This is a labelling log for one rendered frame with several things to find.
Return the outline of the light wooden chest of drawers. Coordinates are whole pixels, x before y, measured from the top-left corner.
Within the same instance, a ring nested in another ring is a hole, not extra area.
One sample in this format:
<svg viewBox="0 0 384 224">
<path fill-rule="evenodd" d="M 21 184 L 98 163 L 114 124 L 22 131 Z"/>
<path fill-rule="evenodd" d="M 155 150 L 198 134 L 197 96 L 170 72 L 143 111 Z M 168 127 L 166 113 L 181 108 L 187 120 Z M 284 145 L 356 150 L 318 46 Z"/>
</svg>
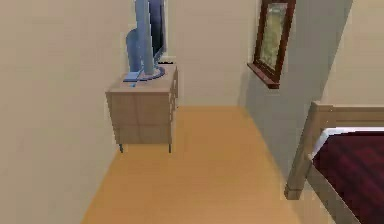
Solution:
<svg viewBox="0 0 384 224">
<path fill-rule="evenodd" d="M 172 126 L 178 98 L 178 69 L 162 65 L 159 78 L 133 84 L 119 78 L 106 99 L 115 141 L 121 153 L 129 144 L 167 144 L 172 150 Z"/>
</svg>

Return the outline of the blue grey television set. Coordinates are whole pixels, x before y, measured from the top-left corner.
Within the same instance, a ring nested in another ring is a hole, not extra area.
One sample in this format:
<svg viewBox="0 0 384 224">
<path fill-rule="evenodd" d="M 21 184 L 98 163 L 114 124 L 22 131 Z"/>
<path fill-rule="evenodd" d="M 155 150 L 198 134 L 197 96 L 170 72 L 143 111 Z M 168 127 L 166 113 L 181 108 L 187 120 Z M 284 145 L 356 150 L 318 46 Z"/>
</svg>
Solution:
<svg viewBox="0 0 384 224">
<path fill-rule="evenodd" d="M 129 72 L 123 82 L 158 79 L 165 74 L 159 60 L 166 51 L 164 0 L 135 0 L 136 27 L 126 36 Z"/>
</svg>

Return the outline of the dark red framed window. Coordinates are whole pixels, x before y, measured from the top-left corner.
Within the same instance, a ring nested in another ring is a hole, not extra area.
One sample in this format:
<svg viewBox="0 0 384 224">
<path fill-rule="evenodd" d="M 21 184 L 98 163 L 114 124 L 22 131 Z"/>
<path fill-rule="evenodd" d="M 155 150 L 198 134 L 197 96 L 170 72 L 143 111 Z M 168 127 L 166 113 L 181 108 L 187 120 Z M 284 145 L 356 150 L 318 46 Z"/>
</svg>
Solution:
<svg viewBox="0 0 384 224">
<path fill-rule="evenodd" d="M 269 88 L 278 89 L 296 0 L 261 0 L 253 60 L 248 67 Z"/>
</svg>

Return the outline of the wooden bed with maroon cover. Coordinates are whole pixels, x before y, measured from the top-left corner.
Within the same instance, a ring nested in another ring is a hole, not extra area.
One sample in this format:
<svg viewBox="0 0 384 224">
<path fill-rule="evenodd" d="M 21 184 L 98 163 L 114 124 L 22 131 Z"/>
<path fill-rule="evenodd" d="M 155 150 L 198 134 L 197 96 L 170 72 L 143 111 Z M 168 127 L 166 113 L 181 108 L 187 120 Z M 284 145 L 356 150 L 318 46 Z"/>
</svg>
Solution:
<svg viewBox="0 0 384 224">
<path fill-rule="evenodd" d="M 312 102 L 285 197 L 306 183 L 336 224 L 384 224 L 384 106 Z"/>
</svg>

